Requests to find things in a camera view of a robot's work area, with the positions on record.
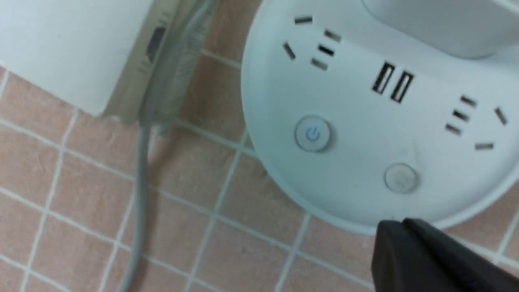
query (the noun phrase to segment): blue power icon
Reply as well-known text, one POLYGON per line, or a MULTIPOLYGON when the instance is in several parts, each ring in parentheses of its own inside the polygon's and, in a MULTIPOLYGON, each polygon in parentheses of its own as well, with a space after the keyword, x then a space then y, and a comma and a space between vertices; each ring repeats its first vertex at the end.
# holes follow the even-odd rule
POLYGON ((317 127, 306 128, 306 139, 310 142, 315 142, 321 138, 321 131, 317 127))

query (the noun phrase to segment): electrical outlet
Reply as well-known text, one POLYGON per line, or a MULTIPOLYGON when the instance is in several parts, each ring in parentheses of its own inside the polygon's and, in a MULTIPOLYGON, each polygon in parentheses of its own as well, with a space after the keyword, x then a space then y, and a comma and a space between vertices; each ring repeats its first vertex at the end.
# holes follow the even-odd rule
MULTIPOLYGON (((313 16, 299 16, 294 18, 295 25, 312 25, 313 24, 313 16)), ((336 43, 340 43, 342 37, 329 29, 325 29, 323 32, 323 36, 327 39, 331 39, 336 43)), ((296 53, 290 46, 288 42, 283 44, 283 49, 291 60, 296 59, 296 53)), ((327 71, 329 67, 329 60, 335 56, 335 48, 330 45, 325 45, 323 43, 317 44, 317 52, 310 59, 310 64, 314 67, 327 71)))

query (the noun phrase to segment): white power strip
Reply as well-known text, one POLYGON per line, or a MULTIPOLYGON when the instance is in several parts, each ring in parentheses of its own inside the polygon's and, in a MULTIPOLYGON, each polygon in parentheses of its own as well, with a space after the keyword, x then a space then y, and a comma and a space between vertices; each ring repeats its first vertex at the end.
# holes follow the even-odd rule
POLYGON ((295 202, 348 230, 458 224, 519 177, 519 47, 445 54, 361 0, 264 0, 242 64, 257 153, 295 202))

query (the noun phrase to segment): grout line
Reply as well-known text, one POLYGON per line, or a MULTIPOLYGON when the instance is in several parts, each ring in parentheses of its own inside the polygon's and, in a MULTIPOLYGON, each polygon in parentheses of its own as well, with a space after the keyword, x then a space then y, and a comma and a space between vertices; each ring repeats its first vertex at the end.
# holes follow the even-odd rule
POLYGON ((186 123, 186 122, 182 122, 182 121, 178 121, 178 124, 183 126, 184 128, 187 128, 201 136, 204 136, 206 138, 209 138, 215 142, 218 142, 220 144, 223 144, 223 145, 226 145, 228 147, 231 147, 233 149, 236 149, 236 150, 240 150, 242 151, 243 150, 243 147, 241 146, 241 144, 239 143, 236 143, 236 142, 233 142, 231 140, 228 140, 228 139, 225 139, 223 137, 220 137, 218 136, 217 134, 214 134, 214 133, 211 133, 207 130, 204 130, 198 126, 195 126, 195 125, 192 125, 190 123, 186 123))
POLYGON ((200 280, 200 279, 197 279, 197 278, 194 279, 193 281, 194 281, 195 283, 199 284, 200 286, 205 287, 205 288, 207 288, 207 289, 209 289, 209 290, 212 290, 212 291, 214 291, 214 292, 227 292, 227 291, 225 291, 225 290, 222 290, 222 289, 220 289, 220 288, 218 288, 218 287, 216 287, 216 286, 213 286, 213 285, 211 285, 211 284, 208 284, 208 283, 206 283, 206 282, 204 282, 204 281, 202 281, 202 280, 200 280))
POLYGON ((184 199, 184 198, 181 198, 181 197, 175 196, 175 195, 173 195, 173 194, 171 194, 171 193, 168 193, 168 192, 166 192, 166 191, 164 191, 164 190, 160 190, 160 189, 158 189, 158 188, 156 188, 156 187, 153 187, 153 186, 150 186, 149 189, 158 192, 159 194, 161 194, 161 195, 167 197, 168 199, 171 199, 171 200, 173 200, 173 201, 176 201, 176 202, 179 202, 179 203, 181 203, 181 204, 184 204, 184 205, 186 205, 186 206, 188 206, 188 207, 191 207, 191 208, 193 208, 194 210, 196 210, 196 211, 198 211, 198 212, 200 212, 200 213, 202 213, 202 214, 205 214, 205 215, 208 215, 208 216, 211 216, 211 214, 212 214, 211 211, 205 209, 204 207, 200 207, 199 205, 197 205, 197 204, 195 204, 195 203, 192 203, 192 202, 190 202, 190 201, 188 201, 188 200, 186 200, 186 199, 184 199))
POLYGON ((126 207, 125 214, 122 218, 121 226, 119 226, 119 231, 117 231, 117 237, 114 242, 114 246, 112 247, 112 253, 108 258, 108 262, 106 263, 106 267, 103 272, 103 277, 101 278, 101 282, 99 283, 98 292, 103 292, 106 286, 106 281, 108 281, 108 276, 110 275, 110 269, 114 264, 115 256, 117 255, 117 250, 119 249, 119 243, 121 242, 122 235, 125 232, 126 224, 128 223, 128 219, 130 218, 131 209, 133 206, 133 196, 130 198, 128 202, 128 206, 126 207))
POLYGON ((213 52, 210 52, 206 49, 202 49, 202 55, 205 55, 205 56, 208 56, 210 58, 213 58, 214 60, 217 60, 227 66, 230 66, 234 69, 238 69, 238 70, 241 70, 241 64, 239 62, 236 62, 236 61, 233 61, 233 60, 230 60, 230 59, 227 59, 225 57, 222 57, 220 55, 217 55, 213 52))
POLYGON ((49 285, 52 285, 54 286, 56 289, 62 291, 62 292, 70 292, 66 287, 62 286, 61 284, 57 283, 56 281, 50 279, 50 278, 47 278, 45 276, 43 276, 42 274, 38 273, 38 272, 34 272, 34 271, 31 271, 29 270, 26 266, 14 261, 14 260, 11 260, 10 258, 0 254, 0 260, 3 260, 4 262, 10 264, 11 266, 13 267, 16 267, 20 270, 23 270, 25 273, 28 273, 38 279, 40 279, 41 281, 43 282, 46 282, 48 283, 49 285))
POLYGON ((4 77, 0 80, 0 99, 2 99, 2 95, 4 94, 5 87, 7 86, 7 81, 9 80, 9 71, 4 70, 4 77))
POLYGON ((81 160, 83 160, 83 161, 85 161, 85 162, 88 162, 88 163, 90 163, 90 164, 92 164, 92 165, 94 165, 94 166, 97 166, 98 168, 100 168, 100 169, 102 169, 102 170, 106 170, 106 171, 111 172, 111 173, 113 173, 113 174, 115 174, 115 175, 118 175, 118 176, 120 176, 120 177, 122 177, 122 178, 125 178, 125 179, 128 179, 128 180, 133 181, 133 176, 131 176, 131 175, 127 175, 127 174, 125 174, 125 173, 123 173, 123 172, 121 172, 121 171, 118 171, 118 170, 115 170, 115 169, 113 169, 113 168, 111 168, 111 167, 108 167, 108 166, 106 166, 106 165, 104 165, 104 164, 102 164, 102 163, 100 163, 100 162, 97 162, 97 161, 93 160, 92 158, 90 158, 90 157, 88 157, 88 156, 85 156, 85 155, 83 155, 83 154, 81 154, 81 153, 78 153, 78 152, 72 151, 72 150, 70 150, 70 149, 64 149, 64 151, 65 151, 66 153, 68 153, 68 154, 74 156, 74 157, 77 157, 77 158, 79 158, 79 159, 81 159, 81 160))
POLYGON ((88 229, 87 227, 77 223, 76 221, 74 221, 74 220, 72 220, 72 219, 70 219, 68 217, 65 217, 65 216, 63 216, 63 215, 61 215, 61 214, 59 214, 57 212, 49 211, 48 214, 53 216, 54 218, 62 221, 62 222, 67 223, 70 226, 78 228, 79 230, 85 232, 86 234, 92 235, 92 236, 94 236, 94 237, 96 237, 96 238, 98 238, 98 239, 100 239, 102 241, 108 242, 108 243, 114 243, 114 240, 112 238, 110 238, 110 237, 108 237, 106 235, 103 235, 101 233, 97 233, 95 231, 92 231, 92 230, 88 229))
POLYGON ((364 279, 361 279, 361 278, 359 278, 357 276, 354 276, 354 275, 352 275, 352 274, 350 274, 350 273, 348 273, 346 271, 343 271, 343 270, 339 269, 338 267, 336 267, 336 266, 334 266, 334 265, 332 265, 330 263, 327 263, 327 262, 325 262, 323 260, 320 260, 320 259, 318 259, 318 258, 316 258, 314 256, 305 254, 305 253, 303 253, 301 251, 297 251, 296 254, 298 256, 308 260, 308 261, 311 261, 311 262, 313 262, 315 264, 318 264, 318 265, 320 265, 320 266, 322 266, 324 268, 327 268, 328 270, 330 270, 332 272, 335 272, 336 274, 339 274, 342 277, 344 277, 344 278, 346 278, 348 280, 351 280, 351 281, 353 281, 353 282, 355 282, 357 284, 360 284, 362 286, 365 286, 365 287, 368 287, 368 288, 371 288, 371 289, 374 288, 373 283, 371 283, 369 281, 366 281, 364 279))
POLYGON ((474 244, 474 243, 471 243, 467 240, 464 240, 462 239, 461 237, 457 236, 457 235, 453 235, 453 234, 448 234, 448 236, 450 236, 452 239, 456 240, 457 242, 461 243, 462 245, 464 245, 466 248, 476 252, 476 253, 479 253, 479 254, 482 254, 482 255, 486 255, 492 259, 495 258, 496 256, 496 253, 491 251, 490 249, 487 249, 487 248, 484 248, 482 246, 479 246, 477 244, 474 244))
POLYGON ((515 232, 515 229, 517 228, 518 223, 519 223, 519 209, 515 212, 515 215, 512 218, 512 221, 510 222, 510 225, 508 226, 508 229, 503 236, 503 240, 499 244, 499 248, 497 250, 496 257, 494 258, 494 264, 499 264, 499 261, 502 259, 504 251, 506 250, 508 243, 512 239, 512 236, 514 235, 514 232, 515 232))
POLYGON ((256 158, 256 159, 260 158, 260 156, 252 149, 245 148, 245 149, 243 149, 243 152, 252 158, 256 158))
POLYGON ((44 137, 42 137, 42 136, 40 136, 40 135, 38 135, 38 134, 35 134, 35 133, 33 133, 33 132, 31 132, 31 131, 25 129, 25 128, 22 128, 22 127, 20 127, 20 126, 17 126, 17 125, 15 125, 15 124, 13 124, 13 123, 11 123, 11 122, 8 122, 8 121, 6 121, 6 120, 4 120, 4 119, 0 119, 0 125, 2 125, 2 126, 6 126, 6 127, 8 127, 8 128, 11 128, 11 129, 17 131, 18 133, 25 134, 25 135, 27 135, 27 136, 29 136, 29 137, 32 137, 32 138, 34 138, 34 139, 36 139, 36 140, 38 140, 38 141, 40 141, 40 142, 45 143, 45 144, 47 144, 47 145, 54 146, 54 147, 56 147, 56 148, 58 148, 58 149, 61 147, 60 145, 58 145, 58 144, 56 144, 56 143, 50 141, 50 140, 47 139, 47 138, 44 138, 44 137))
POLYGON ((244 226, 244 225, 242 225, 242 224, 240 224, 238 222, 235 222, 235 221, 233 221, 233 220, 231 220, 229 218, 223 217, 222 215, 216 215, 216 218, 219 221, 221 221, 221 222, 223 222, 223 223, 225 223, 227 225, 230 225, 231 227, 234 227, 234 228, 236 228, 238 230, 241 230, 241 231, 243 231, 243 232, 245 232, 247 234, 250 234, 250 235, 252 235, 252 236, 254 236, 256 238, 259 238, 259 239, 267 242, 268 244, 270 244, 272 246, 277 246, 277 247, 282 248, 282 249, 287 250, 287 251, 292 248, 290 245, 288 245, 286 243, 282 243, 280 241, 277 241, 276 239, 274 239, 272 237, 269 237, 268 235, 265 235, 265 234, 263 234, 263 233, 261 233, 259 231, 255 231, 253 229, 250 229, 249 227, 244 226))
MULTIPOLYGON (((241 137, 241 145, 243 145, 244 141, 247 139, 247 130, 243 131, 243 135, 241 137)), ((203 235, 202 243, 200 244, 200 247, 198 248, 195 263, 193 264, 193 268, 191 269, 191 272, 189 274, 189 279, 187 281, 187 284, 184 288, 184 292, 188 292, 191 288, 191 285, 193 283, 193 280, 195 279, 195 275, 198 271, 198 266, 200 265, 200 262, 202 260, 202 254, 204 250, 206 249, 207 243, 209 242, 209 237, 211 236, 211 233, 213 231, 214 226, 216 225, 216 214, 218 211, 220 211, 220 208, 222 207, 223 200, 225 197, 225 194, 227 193, 227 190, 230 185, 230 181, 234 175, 234 171, 236 170, 236 167, 238 166, 238 161, 240 159, 241 151, 237 150, 233 163, 230 166, 229 173, 227 174, 227 177, 225 178, 224 185, 222 187, 222 191, 218 195, 218 199, 216 200, 214 212, 211 214, 211 219, 209 221, 209 224, 207 225, 206 231, 203 235)))
POLYGON ((150 262, 152 262, 152 263, 154 263, 154 264, 156 264, 158 266, 166 268, 166 269, 168 269, 168 270, 170 270, 170 271, 172 271, 174 273, 177 273, 177 274, 182 275, 184 277, 189 277, 189 273, 186 273, 186 272, 184 272, 182 270, 179 270, 179 269, 175 268, 174 266, 172 266, 170 264, 167 264, 167 263, 165 263, 163 261, 160 261, 160 260, 158 260, 158 259, 156 259, 154 257, 147 256, 147 255, 143 255, 142 257, 144 259, 146 259, 146 260, 148 260, 148 261, 150 261, 150 262))
POLYGON ((4 262, 10 264, 11 266, 14 266, 14 267, 16 267, 16 268, 18 268, 20 270, 24 270, 24 271, 27 270, 26 266, 20 264, 17 261, 11 260, 10 258, 4 256, 3 254, 0 254, 0 260, 4 261, 4 262))
POLYGON ((501 262, 519 270, 519 262, 503 257, 501 262))
POLYGON ((9 190, 6 190, 4 188, 0 188, 0 193, 4 193, 6 196, 8 196, 8 197, 10 197, 10 198, 20 202, 20 203, 24 203, 24 204, 28 205, 29 207, 34 208, 34 209, 36 209, 36 210, 38 210, 40 212, 43 212, 45 210, 44 207, 41 207, 40 205, 38 205, 36 203, 33 203, 33 202, 27 200, 26 198, 21 197, 21 196, 15 194, 15 193, 13 193, 13 192, 11 192, 9 190))
POLYGON ((306 212, 305 216, 303 218, 303 221, 301 223, 301 227, 299 228, 299 232, 297 233, 297 237, 295 239, 294 246, 290 250, 289 256, 286 258, 285 265, 283 266, 283 269, 281 270, 281 274, 279 276, 278 283, 276 284, 276 288, 274 289, 274 292, 281 292, 283 289, 283 285, 285 284, 286 278, 288 277, 290 268, 292 267, 292 264, 295 260, 295 254, 301 247, 301 244, 303 243, 303 239, 306 233, 306 230, 308 229, 308 225, 310 224, 310 219, 312 218, 312 215, 310 213, 306 212))
MULTIPOLYGON (((192 124, 189 124, 189 123, 185 123, 185 122, 180 122, 179 121, 178 124, 183 126, 183 127, 185 127, 185 128, 187 128, 187 129, 189 129, 189 130, 192 130, 193 132, 195 132, 195 133, 197 133, 197 134, 199 134, 201 136, 204 136, 204 137, 206 137, 206 138, 208 138, 210 140, 213 140, 215 142, 218 142, 220 144, 223 144, 225 146, 233 148, 233 149, 235 149, 237 151, 241 151, 241 152, 243 152, 245 154, 248 154, 249 156, 252 156, 254 158, 258 158, 258 154, 256 152, 254 152, 253 150, 248 149, 245 146, 243 146, 244 143, 236 143, 236 142, 227 140, 227 139, 225 139, 223 137, 220 137, 220 136, 218 136, 218 135, 216 135, 214 133, 211 133, 209 131, 206 131, 206 130, 204 130, 202 128, 199 128, 199 127, 197 127, 195 125, 192 125, 192 124)), ((13 124, 13 123, 11 123, 9 121, 0 119, 0 125, 6 126, 8 128, 11 128, 11 129, 19 132, 19 133, 22 133, 22 134, 25 134, 25 135, 27 135, 29 137, 35 138, 36 140, 39 140, 40 142, 43 142, 43 143, 45 143, 47 145, 56 147, 58 149, 62 148, 60 145, 58 145, 58 144, 48 140, 47 138, 44 138, 44 137, 42 137, 42 136, 40 136, 38 134, 35 134, 35 133, 25 129, 25 128, 17 126, 17 125, 15 125, 15 124, 13 124)), ((101 169, 107 170, 107 171, 109 171, 109 172, 111 172, 113 174, 116 174, 116 175, 120 176, 120 177, 123 177, 123 178, 126 178, 128 180, 132 180, 133 181, 133 176, 125 174, 125 173, 123 173, 121 171, 115 170, 115 169, 113 169, 111 167, 108 167, 108 166, 106 166, 106 165, 104 165, 104 164, 102 164, 100 162, 97 162, 97 161, 93 160, 92 158, 90 158, 90 157, 88 157, 86 155, 83 155, 83 154, 78 153, 76 151, 72 151, 72 150, 67 149, 67 148, 64 148, 63 151, 65 153, 70 154, 72 156, 75 156, 75 157, 77 157, 77 158, 79 158, 79 159, 81 159, 81 160, 83 160, 85 162, 93 164, 93 165, 95 165, 95 166, 97 166, 97 167, 99 167, 101 169)))
POLYGON ((36 257, 36 251, 38 250, 39 240, 43 233, 43 227, 45 225, 45 221, 47 220, 47 215, 49 214, 50 204, 52 203, 52 199, 54 198, 54 195, 56 194, 56 187, 58 185, 58 179, 60 177, 61 167, 63 166, 63 153, 64 153, 63 149, 65 148, 65 144, 66 144, 67 139, 69 138, 69 134, 72 131, 74 124, 76 123, 77 113, 78 113, 78 109, 75 108, 74 112, 72 113, 72 117, 69 121, 69 126, 67 127, 67 130, 65 131, 65 134, 62 137, 61 145, 59 146, 60 153, 58 156, 58 161, 56 163, 56 169, 54 170, 54 176, 52 178, 50 192, 49 192, 49 195, 47 196, 47 200, 45 201, 45 209, 42 212, 42 216, 40 218, 39 225, 38 225, 38 230, 36 232, 36 236, 34 237, 34 242, 33 242, 32 248, 31 248, 31 253, 29 254, 29 261, 27 263, 28 271, 26 271, 23 276, 23 281, 22 281, 22 285, 20 288, 20 292, 25 292, 25 289, 27 288, 27 282, 29 280, 29 271, 32 268, 34 258, 36 257))
POLYGON ((191 284, 193 283, 193 280, 195 279, 196 272, 198 271, 198 266, 200 265, 200 261, 202 260, 202 254, 203 251, 206 249, 207 242, 209 241, 209 237, 211 235, 211 232, 213 231, 213 227, 215 225, 216 221, 214 218, 211 218, 209 221, 209 224, 207 225, 206 231, 203 235, 202 243, 200 244, 200 247, 198 248, 195 263, 193 264, 193 267, 191 268, 191 272, 189 273, 189 277, 187 280, 187 284, 184 288, 184 292, 188 292, 191 288, 191 284))
POLYGON ((67 289, 67 287, 61 285, 60 283, 58 283, 50 278, 43 276, 42 274, 40 274, 38 272, 30 271, 30 274, 33 275, 34 277, 42 280, 43 282, 46 282, 47 284, 54 286, 55 288, 57 288, 58 290, 60 290, 62 292, 71 292, 70 290, 67 289))

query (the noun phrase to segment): usb port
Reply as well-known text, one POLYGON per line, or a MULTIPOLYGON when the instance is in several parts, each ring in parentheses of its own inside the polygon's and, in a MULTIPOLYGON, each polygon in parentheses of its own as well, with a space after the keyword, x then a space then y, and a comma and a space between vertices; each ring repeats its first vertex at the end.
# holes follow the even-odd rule
POLYGON ((413 81, 414 75, 404 71, 400 76, 400 80, 398 80, 397 86, 393 90, 393 94, 391 94, 391 99, 401 103, 402 99, 404 99, 405 93, 409 89, 409 85, 413 81))
POLYGON ((380 69, 380 73, 378 74, 375 84, 373 84, 374 92, 377 92, 379 94, 384 93, 384 90, 386 89, 386 86, 389 83, 389 79, 391 78, 391 75, 393 75, 393 71, 394 66, 389 64, 388 62, 385 62, 384 66, 382 66, 382 69, 380 69))

